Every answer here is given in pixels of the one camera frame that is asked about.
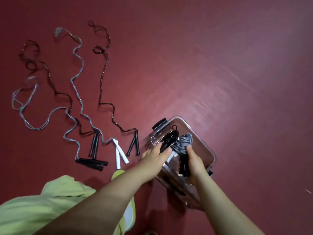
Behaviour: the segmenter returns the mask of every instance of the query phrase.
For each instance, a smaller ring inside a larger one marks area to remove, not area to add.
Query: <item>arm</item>
[[[132,169],[116,177],[64,214],[37,231],[42,234],[113,234],[123,213],[139,187],[153,179],[171,154],[160,153],[161,144],[143,154]]]
[[[245,216],[209,177],[201,158],[187,146],[192,183],[200,197],[201,205],[218,235],[230,234],[264,234]]]

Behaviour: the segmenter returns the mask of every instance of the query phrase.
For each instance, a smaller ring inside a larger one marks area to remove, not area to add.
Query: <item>plastic container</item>
[[[153,132],[148,136],[146,149],[151,149],[162,141],[163,137],[177,126],[179,135],[187,133],[193,136],[193,150],[202,159],[206,171],[211,176],[211,168],[216,162],[213,151],[203,142],[196,132],[180,116],[174,116],[170,120],[165,118],[156,123]],[[156,177],[162,185],[176,194],[176,196],[189,208],[202,210],[196,188],[192,185],[189,177],[179,174],[179,156],[172,157],[165,162],[162,170]]]

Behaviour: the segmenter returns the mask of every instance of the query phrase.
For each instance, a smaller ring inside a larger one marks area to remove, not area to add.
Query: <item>gray rope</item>
[[[186,135],[182,135],[180,139],[178,139],[173,145],[171,146],[172,149],[178,154],[187,154],[186,153],[186,147],[188,144],[193,143],[193,136],[188,133]]]

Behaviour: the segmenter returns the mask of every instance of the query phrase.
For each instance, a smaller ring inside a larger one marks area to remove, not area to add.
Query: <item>person's right arm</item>
[[[201,158],[187,146],[191,181],[197,189],[201,205],[217,235],[264,234],[224,194],[206,172]]]

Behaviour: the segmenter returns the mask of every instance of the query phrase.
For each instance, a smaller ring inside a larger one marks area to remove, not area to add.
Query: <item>jump rope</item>
[[[106,63],[103,67],[103,71],[102,71],[102,75],[101,75],[101,78],[100,78],[100,95],[99,95],[99,101],[98,101],[98,104],[99,105],[111,105],[113,107],[113,110],[112,110],[112,122],[119,127],[119,129],[122,131],[122,132],[130,132],[130,131],[134,131],[135,132],[135,135],[134,135],[134,138],[131,142],[131,145],[129,147],[129,150],[127,152],[127,156],[130,155],[130,152],[131,152],[131,149],[133,148],[134,144],[136,145],[136,155],[140,155],[140,152],[139,152],[139,141],[138,141],[138,130],[136,128],[132,128],[132,129],[128,129],[128,130],[124,130],[118,123],[116,123],[114,121],[114,112],[115,112],[115,106],[112,104],[112,103],[109,103],[109,102],[101,102],[101,99],[102,99],[102,82],[103,82],[103,77],[104,77],[104,71],[106,69],[106,66],[108,64],[108,61],[109,61],[109,57],[108,57],[108,54],[106,52],[106,50],[108,49],[108,47],[110,47],[111,45],[111,40],[110,40],[110,36],[109,36],[109,33],[107,31],[106,28],[102,27],[102,26],[98,26],[98,25],[95,25],[92,21],[89,21],[88,22],[88,25],[93,27],[94,28],[94,32],[95,34],[97,33],[97,31],[105,31],[106,34],[107,34],[107,40],[108,40],[108,44],[107,46],[105,47],[105,49],[103,49],[101,46],[99,45],[96,45],[94,48],[93,48],[93,52],[95,54],[102,54],[106,60]],[[33,95],[35,94],[36,90],[37,90],[37,87],[38,87],[38,78],[36,76],[31,76],[29,77],[26,81],[25,81],[25,85],[27,84],[28,81],[30,80],[36,80],[35,84],[29,89],[28,87],[21,87],[20,89],[16,90],[13,92],[12,94],[12,108],[14,110],[18,110],[19,111],[19,114],[20,114],[20,117],[24,120],[25,122],[25,125],[31,129],[31,130],[42,130],[44,129],[49,121],[50,121],[50,117],[51,115],[57,111],[57,110],[60,110],[60,109],[64,109],[65,110],[65,114],[70,118],[72,119],[75,124],[74,126],[69,129],[68,131],[65,132],[63,138],[68,140],[68,141],[72,141],[72,142],[75,142],[78,146],[78,149],[77,149],[77,152],[76,152],[76,156],[75,156],[75,161],[77,163],[80,163],[80,164],[83,164],[85,166],[88,166],[88,167],[91,167],[91,168],[94,168],[94,169],[97,169],[97,170],[102,170],[103,169],[103,166],[107,166],[108,162],[106,161],[100,161],[100,160],[97,160],[96,159],[96,153],[97,153],[97,147],[98,147],[98,141],[99,141],[99,137],[101,137],[101,141],[103,144],[108,144],[109,142],[113,141],[115,143],[115,146],[116,146],[116,162],[117,162],[117,169],[120,169],[120,164],[119,164],[119,156],[121,156],[124,160],[124,162],[127,164],[128,163],[128,159],[127,157],[125,156],[123,150],[120,148],[120,146],[118,145],[118,141],[116,140],[116,138],[114,137],[111,137],[109,138],[108,140],[104,140],[104,136],[103,136],[103,133],[102,131],[99,129],[99,128],[96,128],[93,124],[92,124],[92,120],[90,119],[90,117],[87,115],[87,114],[84,114],[83,113],[83,110],[84,110],[84,105],[83,105],[83,101],[81,100],[80,98],[80,95],[77,91],[77,88],[74,84],[74,80],[79,77],[79,75],[82,73],[83,69],[84,69],[84,61],[83,59],[78,55],[76,54],[76,51],[82,46],[82,40],[77,37],[77,36],[73,36],[67,29],[65,28],[57,28],[54,35],[55,37],[57,37],[58,35],[60,35],[61,32],[67,32],[74,41],[77,41],[79,42],[79,46],[75,47],[73,49],[73,54],[78,57],[81,62],[82,62],[82,67],[80,69],[80,71],[78,72],[77,75],[75,75],[74,77],[71,78],[71,84],[75,90],[75,93],[76,93],[76,96],[77,98],[79,99],[79,102],[80,102],[80,105],[81,105],[81,109],[80,109],[80,114],[82,116],[84,116],[85,118],[87,118],[90,122],[90,125],[92,127],[92,130],[90,131],[87,131],[87,132],[82,132],[81,130],[81,123],[80,121],[73,117],[71,114],[71,110],[72,110],[72,105],[73,105],[73,99],[70,97],[69,94],[66,94],[66,93],[62,93],[62,92],[58,92],[53,81],[51,80],[51,77],[50,77],[50,71],[49,71],[49,68],[47,67],[46,63],[41,61],[41,60],[38,60],[38,59],[31,59],[29,57],[27,57],[25,55],[25,51],[31,47],[31,46],[34,46],[35,47],[35,53],[36,55],[40,55],[40,47],[39,45],[33,41],[33,40],[28,40],[26,43],[24,43],[24,46],[23,46],[23,49],[22,49],[22,52],[19,54],[19,57],[20,59],[25,62],[25,67],[26,69],[30,70],[31,71],[31,74],[34,74],[35,72],[37,72],[39,70],[39,67],[38,67],[38,63],[41,63],[44,67],[45,67],[45,70],[47,71],[47,82],[48,82],[48,85],[50,86],[50,88],[53,90],[54,92],[54,95],[57,96],[57,95],[65,95],[68,97],[69,99],[69,107],[66,108],[66,107],[58,107],[58,108],[55,108],[54,110],[52,110],[46,120],[46,122],[41,126],[41,127],[38,127],[38,128],[35,128],[33,127],[25,118],[23,112],[24,110],[26,109],[26,107],[28,106],[28,104],[31,102],[32,98],[33,98]],[[30,97],[28,98],[28,100],[26,101],[25,104],[21,103],[19,100],[17,100],[17,95],[19,92],[21,91],[25,91],[25,90],[32,90],[31,92],[31,95]],[[80,135],[84,135],[84,134],[95,134],[94,135],[94,138],[93,138],[93,141],[92,141],[92,145],[91,145],[91,149],[90,149],[90,153],[89,153],[89,156],[92,156],[92,159],[87,159],[87,158],[79,158],[78,154],[79,154],[79,151],[80,151],[80,143],[77,141],[77,140],[74,140],[74,139],[71,139],[71,138],[67,138],[66,136],[72,132],[76,127],[79,127],[79,134]]]

